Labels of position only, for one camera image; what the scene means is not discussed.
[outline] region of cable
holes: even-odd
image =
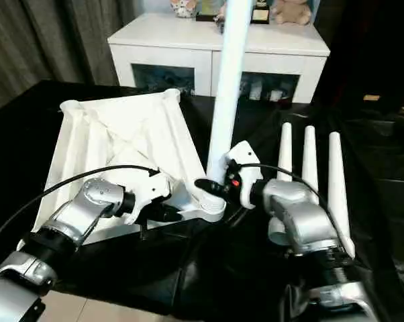
[[[3,230],[12,222],[14,221],[21,213],[23,213],[27,208],[29,208],[30,206],[32,206],[36,201],[40,200],[41,198],[45,197],[46,195],[49,195],[50,193],[52,193],[53,191],[61,188],[62,186],[74,182],[78,179],[84,178],[85,176],[90,176],[92,174],[96,174],[99,172],[105,172],[105,171],[110,171],[110,170],[115,170],[115,169],[137,169],[137,170],[144,170],[147,171],[150,176],[153,176],[157,173],[159,173],[159,171],[154,170],[154,169],[150,169],[150,168],[146,168],[145,166],[135,166],[133,164],[121,164],[118,166],[106,166],[103,168],[98,168],[98,169],[94,169],[91,171],[87,171],[87,172],[83,172],[80,173],[76,176],[73,176],[71,178],[68,178],[66,180],[63,180],[62,182],[59,182],[58,184],[55,184],[54,186],[52,186],[51,188],[48,188],[47,190],[45,190],[43,193],[40,193],[38,196],[36,196],[35,198],[33,198],[31,201],[29,201],[28,203],[26,203],[23,207],[21,207],[20,209],[18,209],[10,218],[7,219],[7,221],[0,227],[0,235],[3,232]]]
[[[311,192],[314,195],[316,195],[318,197],[321,207],[324,209],[324,211],[327,214],[327,217],[329,218],[330,222],[332,223],[332,226],[335,229],[336,235],[338,235],[338,240],[339,240],[340,245],[342,246],[342,248],[344,248],[346,250],[345,245],[342,241],[342,238],[344,236],[343,236],[342,232],[340,231],[339,227],[336,225],[336,221],[334,219],[334,216],[332,215],[332,212],[329,209],[329,205],[328,205],[327,201],[307,181],[303,180],[302,177],[298,176],[297,174],[294,174],[293,172],[280,168],[278,166],[270,166],[268,164],[245,163],[245,164],[239,164],[238,166],[240,168],[258,167],[258,168],[267,168],[267,169],[279,171],[279,172],[288,174],[293,179],[295,179],[297,182],[303,183],[306,187],[308,187],[309,190],[311,190]]]
[[[243,206],[241,206],[237,211],[235,211],[235,213],[233,215],[231,215],[229,218],[227,218],[223,223],[224,225],[230,227],[230,228],[234,228],[237,225],[240,224],[240,222],[243,220],[243,218],[245,218],[245,216],[247,216],[248,212],[250,210],[247,208],[243,208]]]

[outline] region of white cylindrical pole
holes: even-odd
[[[341,137],[338,132],[329,135],[329,208],[343,235],[344,247],[352,258],[355,256],[354,243],[350,237],[348,221],[347,192],[345,187],[344,163],[342,160]]]
[[[281,130],[280,141],[280,154],[278,157],[278,166],[292,172],[292,142],[291,142],[291,124],[284,123]],[[282,181],[291,181],[291,176],[288,174],[279,172],[276,174],[276,178]]]
[[[302,179],[307,181],[318,191],[317,148],[315,144],[315,128],[309,125],[305,128],[303,142]],[[318,197],[312,194],[314,203],[318,204]]]
[[[252,0],[228,0],[207,166],[207,177],[218,183],[224,181],[224,156],[232,143],[251,12]]]

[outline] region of black tablecloth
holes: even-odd
[[[62,121],[59,104],[135,95],[138,90],[42,82],[0,110],[0,225],[44,188]],[[209,97],[182,97],[181,109],[205,165],[213,111]],[[363,281],[383,321],[404,321],[404,117],[340,116],[333,109],[240,101],[234,144],[248,140],[276,164],[281,124],[293,124],[293,170],[303,131],[317,131],[320,191],[327,190],[327,137],[342,133],[352,239]],[[0,261],[30,229],[38,205],[0,238]],[[84,246],[56,290],[177,317],[316,321],[300,262],[266,240],[253,211],[233,227],[200,219]]]

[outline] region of tiled floor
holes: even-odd
[[[109,303],[50,292],[43,298],[46,310],[40,322],[173,322],[149,312],[112,305]]]

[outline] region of white cabinet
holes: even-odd
[[[160,87],[216,95],[223,36],[214,23],[146,13],[108,42],[120,85],[155,87],[158,76]],[[293,102],[309,103],[329,54],[313,25],[251,25],[242,92],[245,82],[249,87],[259,82],[265,98],[278,87],[291,93]]]

